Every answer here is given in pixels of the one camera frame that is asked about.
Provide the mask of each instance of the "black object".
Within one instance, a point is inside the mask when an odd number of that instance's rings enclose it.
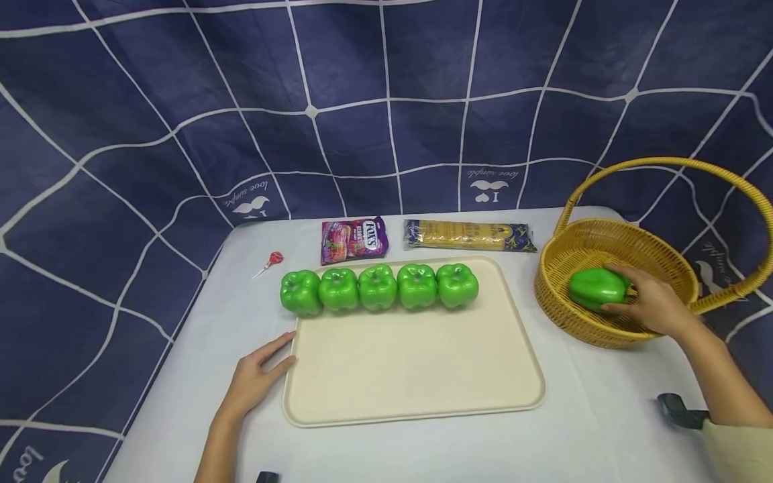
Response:
[[[679,394],[661,394],[658,396],[658,404],[668,421],[688,430],[702,430],[703,422],[710,418],[708,411],[687,409]]]
[[[279,483],[279,475],[270,471],[261,471],[255,483]]]

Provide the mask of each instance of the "basket handle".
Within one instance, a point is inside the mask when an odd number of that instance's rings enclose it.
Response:
[[[569,216],[572,213],[572,209],[577,205],[577,201],[580,196],[593,185],[599,179],[604,178],[614,172],[621,171],[622,169],[635,168],[637,166],[645,165],[675,165],[685,166],[687,168],[700,169],[701,171],[708,172],[712,175],[716,175],[723,180],[729,182],[735,186],[738,190],[751,198],[751,201],[760,210],[760,214],[765,221],[765,225],[768,228],[768,240],[771,241],[770,248],[768,249],[768,255],[764,261],[757,267],[749,277],[741,280],[735,285],[726,287],[717,293],[707,295],[706,297],[699,298],[692,302],[689,307],[695,314],[702,314],[711,311],[715,308],[722,307],[729,304],[732,301],[749,295],[751,292],[757,290],[773,273],[773,206],[768,201],[768,198],[755,188],[750,182],[741,178],[733,172],[720,168],[719,166],[712,165],[707,162],[696,161],[694,159],[687,158],[670,158],[670,157],[657,157],[657,158],[640,158],[631,161],[619,163],[609,168],[602,169],[595,175],[586,179],[577,189],[574,190],[569,197],[564,211],[561,213],[561,217],[558,219],[556,230],[553,232],[553,236],[557,236],[559,233],[567,228],[569,223]]]

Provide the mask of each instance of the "human hand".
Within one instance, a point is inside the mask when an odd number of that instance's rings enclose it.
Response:
[[[286,357],[268,372],[265,372],[261,365],[277,350],[290,342],[293,337],[295,337],[295,332],[285,332],[275,340],[239,359],[237,368],[233,372],[231,385],[220,405],[219,413],[240,420],[263,400],[274,383],[290,370],[295,363],[295,356]]]
[[[604,268],[625,275],[633,282],[638,292],[635,304],[602,305],[601,308],[607,312],[627,315],[649,330],[675,339],[683,337],[695,327],[702,326],[666,282],[637,268],[613,264],[604,264]]]

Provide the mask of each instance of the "yellow wicker basket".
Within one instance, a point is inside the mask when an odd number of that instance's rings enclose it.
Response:
[[[556,325],[581,341],[599,347],[621,349],[660,334],[646,330],[630,318],[596,314],[573,303],[568,295],[569,278],[578,270],[600,267],[607,262],[640,268],[668,282],[695,314],[750,294],[773,272],[773,253],[769,250],[766,260],[752,275],[699,299],[698,280],[690,264],[657,236],[632,224],[609,219],[581,219],[567,225],[580,195],[596,181],[621,169],[643,165],[686,166],[719,176],[754,201],[768,227],[768,239],[773,240],[773,207],[765,195],[745,179],[715,165],[685,158],[642,158],[591,176],[574,190],[564,207],[553,239],[542,251],[534,287],[540,306]],[[635,291],[630,295],[635,300]]]

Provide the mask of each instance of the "lollipop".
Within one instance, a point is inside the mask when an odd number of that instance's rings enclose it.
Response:
[[[271,256],[270,256],[270,257],[268,257],[268,262],[267,262],[267,263],[266,263],[266,264],[263,266],[263,268],[261,268],[261,271],[257,272],[255,275],[253,275],[253,276],[252,276],[252,279],[253,279],[253,280],[255,280],[255,279],[257,278],[257,276],[258,276],[258,275],[260,275],[260,274],[262,274],[263,272],[265,272],[266,270],[268,270],[268,268],[269,268],[271,265],[275,265],[275,264],[280,264],[280,263],[282,263],[282,260],[284,260],[284,257],[282,256],[282,254],[281,254],[281,253],[279,253],[279,252],[273,252],[273,253],[271,254]]]

